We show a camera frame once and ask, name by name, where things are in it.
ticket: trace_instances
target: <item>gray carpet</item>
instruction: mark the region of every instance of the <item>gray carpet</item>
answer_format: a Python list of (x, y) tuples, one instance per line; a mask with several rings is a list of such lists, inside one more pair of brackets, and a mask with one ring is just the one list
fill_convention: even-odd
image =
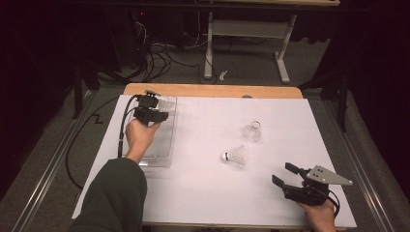
[[(228, 76), (217, 84), (238, 85), (276, 85), (281, 83), (278, 69), (272, 56), (272, 46), (275, 42), (259, 45), (238, 44), (232, 46), (228, 52), (216, 52), (214, 69), (217, 73), (228, 70)], [(298, 85), (309, 80), (317, 67), (318, 62), (326, 48), (326, 43), (308, 44), (306, 41), (291, 43), (285, 55), (285, 63), (291, 79), (290, 85)], [(219, 49), (226, 49), (226, 44), (221, 42)], [(184, 64), (200, 64), (203, 67), (203, 50), (193, 49), (178, 51), (169, 49), (174, 60)], [(154, 82), (162, 83), (200, 83), (200, 74), (192, 67), (172, 64), (169, 72)], [(102, 82), (102, 88), (94, 94), (94, 98), (84, 113), (85, 118), (101, 106), (112, 100), (124, 90), (118, 83)], [(375, 146), (369, 138), (360, 114), (355, 108), (354, 100), (349, 98), (349, 108), (346, 115), (348, 133), (340, 135), (334, 116), (329, 112), (331, 102), (322, 102), (316, 91), (308, 91), (305, 97), (309, 99), (313, 114), (323, 136), (329, 155), (336, 171), (348, 179), (358, 183), (358, 176), (349, 158), (349, 149), (342, 141), (342, 136), (348, 136), (351, 145), (361, 156), (364, 171), (374, 183), (380, 199), (386, 206), (386, 212), (392, 219), (396, 231), (410, 231), (408, 204), (406, 198), (398, 188), (395, 179), (389, 172), (386, 163), (381, 159)], [(100, 148), (104, 132), (108, 126), (116, 100), (101, 108), (85, 124), (78, 138), (69, 152), (70, 170), (73, 178), (83, 185), (94, 158)], [(64, 106), (57, 115), (50, 120), (44, 129), (44, 134), (33, 150), (29, 159), (13, 183), (12, 187), (0, 204), (0, 231), (11, 231), (18, 216), (23, 211), (37, 182), (42, 177), (51, 157), (57, 150), (59, 142), (72, 122), (73, 93), (65, 101)], [(374, 212), (369, 208), (366, 191), (360, 185), (343, 188), (352, 209), (358, 228), (351, 231), (385, 231), (375, 219)], [(33, 217), (27, 231), (66, 231), (71, 223), (71, 215), (76, 204), (80, 190), (70, 181), (64, 163), (58, 169), (52, 184), (47, 190), (37, 213)], [(198, 231), (197, 228), (155, 227), (154, 231)], [(257, 231), (250, 229), (235, 229), (233, 231)]]

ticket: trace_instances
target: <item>dark background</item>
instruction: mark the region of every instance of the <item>dark background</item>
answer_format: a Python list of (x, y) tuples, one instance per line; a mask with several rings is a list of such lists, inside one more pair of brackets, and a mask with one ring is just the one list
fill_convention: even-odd
[[(349, 89), (380, 153), (409, 197), (409, 4), (362, 0), (342, 1), (341, 7), (372, 8), (376, 14), (299, 15), (291, 40), (309, 38), (315, 43), (333, 38), (316, 77), (335, 69), (352, 44), (361, 42), (355, 47)], [(129, 49), (118, 46), (135, 46), (128, 24), (134, 14), (127, 10), (63, 11), (52, 0), (0, 3), (1, 196), (73, 86), (78, 53), (113, 71), (138, 63), (130, 58), (134, 54)], [(195, 15), (155, 12), (148, 23), (157, 35), (178, 45), (184, 30), (197, 33), (189, 18)], [(121, 26), (126, 26), (127, 33), (118, 37), (115, 28)]]

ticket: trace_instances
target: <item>badminton shuttlecock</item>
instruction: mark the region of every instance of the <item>badminton shuttlecock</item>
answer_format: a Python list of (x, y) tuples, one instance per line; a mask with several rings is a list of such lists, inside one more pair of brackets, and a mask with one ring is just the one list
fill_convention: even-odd
[(234, 161), (240, 164), (245, 164), (247, 162), (247, 155), (247, 149), (244, 147), (244, 145), (242, 145), (240, 147), (233, 149), (230, 152), (222, 153), (220, 158), (224, 161)]
[(251, 124), (244, 128), (244, 137), (257, 141), (260, 139), (260, 123), (258, 121), (253, 121)]
[(174, 106), (174, 102), (167, 97), (158, 97), (158, 100), (158, 110), (160, 112), (167, 112)]

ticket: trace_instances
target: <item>white tabletop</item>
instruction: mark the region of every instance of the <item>white tabletop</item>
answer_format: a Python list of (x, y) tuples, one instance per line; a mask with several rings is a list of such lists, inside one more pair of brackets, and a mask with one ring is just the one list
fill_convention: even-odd
[[(118, 131), (129, 98), (121, 96), (117, 103), (73, 218), (98, 171), (116, 158)], [(177, 111), (171, 166), (143, 167), (148, 182), (145, 223), (308, 226), (304, 211), (284, 199), (271, 181), (275, 174), (287, 185), (301, 185), (302, 178), (284, 168), (286, 162), (305, 169), (318, 164), (335, 171), (307, 100), (179, 97)], [(261, 124), (261, 139), (245, 140), (242, 129), (255, 120)], [(220, 159), (221, 153), (241, 145), (249, 152), (245, 165)], [(330, 189), (341, 206), (336, 226), (356, 227), (342, 188)]]

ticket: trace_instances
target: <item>table leg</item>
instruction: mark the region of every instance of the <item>table leg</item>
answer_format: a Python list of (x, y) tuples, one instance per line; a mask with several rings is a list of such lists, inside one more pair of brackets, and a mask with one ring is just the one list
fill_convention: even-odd
[(283, 36), (283, 43), (280, 52), (275, 52), (275, 60), (277, 61), (280, 78), (283, 84), (288, 84), (290, 82), (289, 76), (287, 74), (286, 67), (284, 66), (283, 56), (286, 51), (287, 45), (289, 44), (290, 36), (292, 35), (293, 27), (295, 26), (296, 15), (293, 14), (290, 17), (289, 25), (286, 28), (286, 32)]
[(205, 71), (204, 71), (204, 78), (209, 80), (212, 78), (212, 34), (213, 34), (213, 17), (214, 14), (212, 12), (209, 13), (209, 18), (208, 18), (208, 44), (207, 44), (207, 49), (206, 49), (206, 55), (205, 55)]

